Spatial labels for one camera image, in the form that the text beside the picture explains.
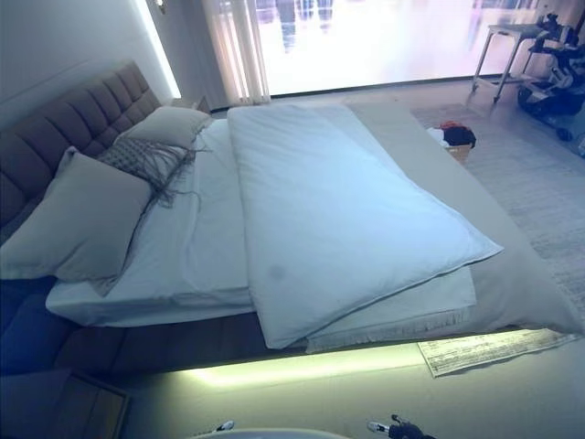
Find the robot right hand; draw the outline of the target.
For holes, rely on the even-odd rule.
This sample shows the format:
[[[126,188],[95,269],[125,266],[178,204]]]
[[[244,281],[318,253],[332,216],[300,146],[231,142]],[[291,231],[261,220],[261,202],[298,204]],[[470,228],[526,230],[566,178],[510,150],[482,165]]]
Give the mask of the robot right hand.
[[[415,423],[392,413],[390,415],[392,424],[383,424],[376,421],[367,423],[367,429],[373,433],[385,434],[393,439],[433,439],[432,435],[425,434]]]

